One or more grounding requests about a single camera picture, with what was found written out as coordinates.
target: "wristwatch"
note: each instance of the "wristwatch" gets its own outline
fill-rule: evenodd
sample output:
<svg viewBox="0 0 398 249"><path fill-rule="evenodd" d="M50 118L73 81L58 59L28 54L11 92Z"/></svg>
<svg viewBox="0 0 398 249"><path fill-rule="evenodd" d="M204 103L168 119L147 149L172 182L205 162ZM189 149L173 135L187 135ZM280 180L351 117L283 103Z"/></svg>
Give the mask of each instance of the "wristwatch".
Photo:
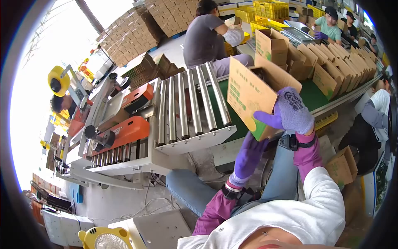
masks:
<svg viewBox="0 0 398 249"><path fill-rule="evenodd" d="M278 145L290 151L297 151L299 147L310 148L311 146L314 145L315 141L316 141L316 136L314 136L312 141L309 143L299 143L297 141L296 134L292 134L292 135L284 135L283 137L281 137L278 141Z"/></svg>
<svg viewBox="0 0 398 249"><path fill-rule="evenodd" d="M242 189L231 188L230 186L228 186L227 183L223 185L221 190L222 193L224 194L224 197L227 198L228 200L237 199L238 194L240 193L240 191L242 191Z"/></svg>

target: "pink sleeve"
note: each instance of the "pink sleeve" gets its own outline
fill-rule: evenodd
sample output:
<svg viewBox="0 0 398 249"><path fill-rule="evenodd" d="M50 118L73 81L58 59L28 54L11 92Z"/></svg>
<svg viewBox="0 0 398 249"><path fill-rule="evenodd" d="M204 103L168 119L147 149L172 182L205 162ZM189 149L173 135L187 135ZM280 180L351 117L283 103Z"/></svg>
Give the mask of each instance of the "pink sleeve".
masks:
<svg viewBox="0 0 398 249"><path fill-rule="evenodd" d="M297 141L300 143L309 143L316 136L315 129L314 132L309 135L301 135L296 132ZM322 158L319 155L319 140L316 139L313 146L310 148L299 147L297 151L294 152L293 164L297 166L300 172L301 181L304 183L304 179L307 174L316 167L323 167Z"/></svg>
<svg viewBox="0 0 398 249"><path fill-rule="evenodd" d="M192 235L209 235L221 223L229 219L235 204L236 200L228 200L224 197L222 190L219 190L206 205L205 212L196 221Z"/></svg>

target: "hand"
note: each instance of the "hand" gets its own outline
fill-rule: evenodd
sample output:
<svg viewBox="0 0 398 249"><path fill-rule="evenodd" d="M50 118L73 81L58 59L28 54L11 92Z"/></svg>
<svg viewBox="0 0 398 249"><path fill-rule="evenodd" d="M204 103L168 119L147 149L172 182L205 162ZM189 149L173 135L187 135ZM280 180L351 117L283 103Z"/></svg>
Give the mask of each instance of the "hand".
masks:
<svg viewBox="0 0 398 249"><path fill-rule="evenodd" d="M328 35L326 35L325 33L320 32L318 30L314 30L314 33L315 33L314 34L314 38L315 39L324 39L324 40L329 39Z"/></svg>
<svg viewBox="0 0 398 249"><path fill-rule="evenodd" d="M268 139L261 142L249 131L242 143L235 160L234 172L229 176L229 182L237 187L243 187L254 173L261 156L268 144Z"/></svg>
<svg viewBox="0 0 398 249"><path fill-rule="evenodd" d="M278 91L273 115L256 111L253 116L271 127L294 130L298 134L306 134L314 125L314 117L292 87L284 87Z"/></svg>

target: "yellow fan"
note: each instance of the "yellow fan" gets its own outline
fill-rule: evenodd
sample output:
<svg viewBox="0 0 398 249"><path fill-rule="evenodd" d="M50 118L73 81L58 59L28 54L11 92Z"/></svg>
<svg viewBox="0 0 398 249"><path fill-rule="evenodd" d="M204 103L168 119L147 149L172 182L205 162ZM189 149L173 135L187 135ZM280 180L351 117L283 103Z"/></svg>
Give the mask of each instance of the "yellow fan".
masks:
<svg viewBox="0 0 398 249"><path fill-rule="evenodd" d="M61 78L61 73L64 69L60 66L55 66L47 76L47 81L55 96L63 97L70 85L69 75L65 74Z"/></svg>
<svg viewBox="0 0 398 249"><path fill-rule="evenodd" d="M130 234L121 227L93 227L80 231L78 236L84 249L133 249Z"/></svg>

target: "white shirt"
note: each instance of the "white shirt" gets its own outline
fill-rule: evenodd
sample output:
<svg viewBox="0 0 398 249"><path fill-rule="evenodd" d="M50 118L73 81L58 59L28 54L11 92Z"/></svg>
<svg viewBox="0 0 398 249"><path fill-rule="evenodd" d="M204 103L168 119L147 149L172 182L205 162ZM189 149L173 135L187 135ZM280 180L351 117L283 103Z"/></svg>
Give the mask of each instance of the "white shirt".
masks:
<svg viewBox="0 0 398 249"><path fill-rule="evenodd" d="M388 109L390 108L390 94L384 90L378 90L372 97L371 100L375 105L375 109L378 112L384 113L388 115ZM388 140L388 128L385 127L384 129L373 128L375 135L379 142L387 141Z"/></svg>
<svg viewBox="0 0 398 249"><path fill-rule="evenodd" d="M302 202L274 200L250 208L224 221L210 235L179 239L177 249L238 249L262 227L279 227L303 244L335 245L345 227L339 187L325 168L316 167L305 178L304 194Z"/></svg>

